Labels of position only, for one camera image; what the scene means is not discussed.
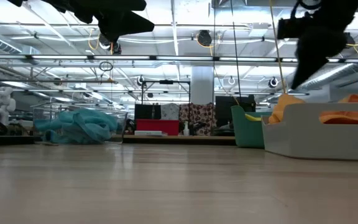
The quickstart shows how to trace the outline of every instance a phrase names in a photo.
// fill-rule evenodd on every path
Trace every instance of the green bin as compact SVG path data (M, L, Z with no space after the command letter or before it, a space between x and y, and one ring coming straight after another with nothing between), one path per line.
M260 118L261 116L270 116L271 112L244 112L241 106L232 106L231 113L234 125L234 134L236 135L236 144L239 147L261 148L265 147L264 134L261 121L249 121L246 113Z

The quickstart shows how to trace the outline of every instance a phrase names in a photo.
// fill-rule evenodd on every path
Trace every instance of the red box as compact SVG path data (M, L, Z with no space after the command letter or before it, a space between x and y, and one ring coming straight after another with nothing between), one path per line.
M179 120L137 119L137 131L163 131L169 136L179 135Z

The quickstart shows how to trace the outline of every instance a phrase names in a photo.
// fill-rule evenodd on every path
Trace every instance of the white column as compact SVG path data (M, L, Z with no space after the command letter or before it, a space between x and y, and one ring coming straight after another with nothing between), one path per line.
M191 102L205 105L213 102L213 67L191 68Z

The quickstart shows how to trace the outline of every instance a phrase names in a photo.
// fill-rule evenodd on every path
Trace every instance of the wooden floor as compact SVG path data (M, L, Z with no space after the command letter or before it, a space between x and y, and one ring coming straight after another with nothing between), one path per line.
M0 147L1 223L358 223L358 162L231 146Z

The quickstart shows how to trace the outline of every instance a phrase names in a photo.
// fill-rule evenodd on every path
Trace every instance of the white humanoid robot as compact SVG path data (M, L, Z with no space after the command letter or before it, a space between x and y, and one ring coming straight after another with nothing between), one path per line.
M0 122L5 126L9 124L9 112L16 109L16 101L11 98L12 92L11 87L0 87Z

